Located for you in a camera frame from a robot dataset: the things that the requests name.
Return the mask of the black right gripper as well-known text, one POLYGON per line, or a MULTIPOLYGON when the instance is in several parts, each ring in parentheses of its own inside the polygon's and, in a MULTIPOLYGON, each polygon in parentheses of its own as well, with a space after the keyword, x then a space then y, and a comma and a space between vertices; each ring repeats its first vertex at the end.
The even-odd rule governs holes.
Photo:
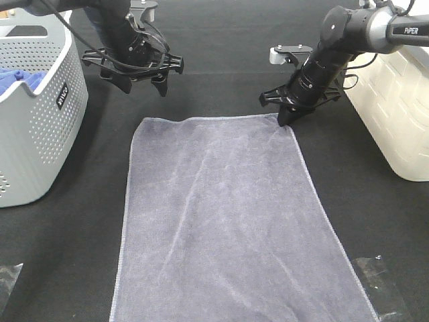
POLYGON ((314 113, 317 102, 341 68, 341 55, 310 55, 285 85, 260 94, 259 101, 262 106, 279 105, 278 125, 291 125, 314 113))

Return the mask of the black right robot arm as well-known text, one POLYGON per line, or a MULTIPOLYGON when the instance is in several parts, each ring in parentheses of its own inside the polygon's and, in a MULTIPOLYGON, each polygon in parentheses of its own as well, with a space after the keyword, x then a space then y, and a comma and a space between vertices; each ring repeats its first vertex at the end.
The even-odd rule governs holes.
POLYGON ((286 84, 260 94, 261 105, 278 105, 278 124, 289 125, 338 100, 343 88, 337 78, 359 55, 391 54, 403 45, 427 47, 428 16, 408 13, 391 1, 361 1, 357 9, 334 7, 322 22, 315 48, 271 48, 271 64, 293 64, 295 71, 286 84))

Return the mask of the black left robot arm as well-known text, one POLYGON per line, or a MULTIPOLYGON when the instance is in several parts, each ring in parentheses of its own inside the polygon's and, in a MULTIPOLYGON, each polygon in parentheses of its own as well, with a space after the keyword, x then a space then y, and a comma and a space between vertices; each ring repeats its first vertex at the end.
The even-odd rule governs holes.
POLYGON ((22 8, 34 16, 55 15, 66 28, 61 14, 83 9, 96 30, 103 48, 88 46, 82 56, 86 66, 100 68, 100 77, 129 93, 136 81, 150 80, 158 93, 168 92, 170 71, 182 74, 184 60, 170 53, 170 47, 157 27, 135 11, 144 13, 144 1, 2 1, 1 10, 22 8))

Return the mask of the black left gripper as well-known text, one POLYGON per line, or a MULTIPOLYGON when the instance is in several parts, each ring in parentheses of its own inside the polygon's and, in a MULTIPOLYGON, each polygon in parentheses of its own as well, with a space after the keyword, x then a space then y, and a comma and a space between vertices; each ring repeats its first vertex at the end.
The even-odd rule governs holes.
POLYGON ((131 80, 151 79, 160 96, 165 97, 169 72, 184 71, 183 57, 171 54, 167 41, 156 32, 138 33, 136 40, 122 49, 122 54, 114 54, 107 48, 87 50, 82 61, 86 66, 99 67, 101 78, 125 94, 131 92, 131 80))

